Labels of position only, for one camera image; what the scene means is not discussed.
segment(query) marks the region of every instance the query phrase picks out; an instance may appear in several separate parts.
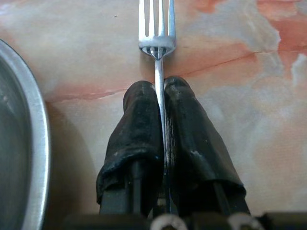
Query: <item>metal bowl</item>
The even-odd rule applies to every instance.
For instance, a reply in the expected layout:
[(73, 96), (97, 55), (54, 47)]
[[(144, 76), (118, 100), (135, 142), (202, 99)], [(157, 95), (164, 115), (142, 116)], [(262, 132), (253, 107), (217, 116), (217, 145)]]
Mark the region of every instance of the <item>metal bowl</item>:
[(49, 139), (47, 112), (34, 76), (0, 40), (0, 230), (41, 229)]

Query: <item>marble countertop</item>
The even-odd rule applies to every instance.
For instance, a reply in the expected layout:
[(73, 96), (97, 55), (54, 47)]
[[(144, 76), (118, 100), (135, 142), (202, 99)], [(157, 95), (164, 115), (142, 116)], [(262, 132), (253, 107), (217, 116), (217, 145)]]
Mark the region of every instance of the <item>marble countertop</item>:
[[(307, 207), (307, 0), (176, 0), (184, 77), (229, 150), (254, 215)], [(2, 0), (0, 38), (46, 101), (52, 167), (45, 229), (97, 213), (95, 180), (125, 90), (154, 80), (138, 1)]]

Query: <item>metal fork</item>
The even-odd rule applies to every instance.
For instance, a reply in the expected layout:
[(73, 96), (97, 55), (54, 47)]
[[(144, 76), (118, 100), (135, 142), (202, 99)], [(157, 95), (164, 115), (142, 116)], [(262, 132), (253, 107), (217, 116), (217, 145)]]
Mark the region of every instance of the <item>metal fork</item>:
[(176, 31), (175, 31), (175, 9), (174, 0), (168, 2), (168, 34), (165, 34), (164, 7), (163, 0), (159, 0), (159, 27), (158, 34), (155, 34), (155, 18), (154, 18), (154, 0), (149, 3), (149, 31), (148, 36), (145, 33), (145, 5), (144, 0), (140, 0), (139, 8), (139, 48), (145, 54), (155, 58), (155, 90), (158, 98), (161, 115), (161, 125), (163, 132), (163, 143), (165, 153), (165, 172), (164, 181), (167, 184), (168, 192), (165, 192), (166, 208), (171, 212), (170, 192), (168, 186), (167, 162), (168, 156), (166, 152), (165, 137), (165, 104), (164, 104), (164, 72), (163, 57), (173, 52), (176, 48)]

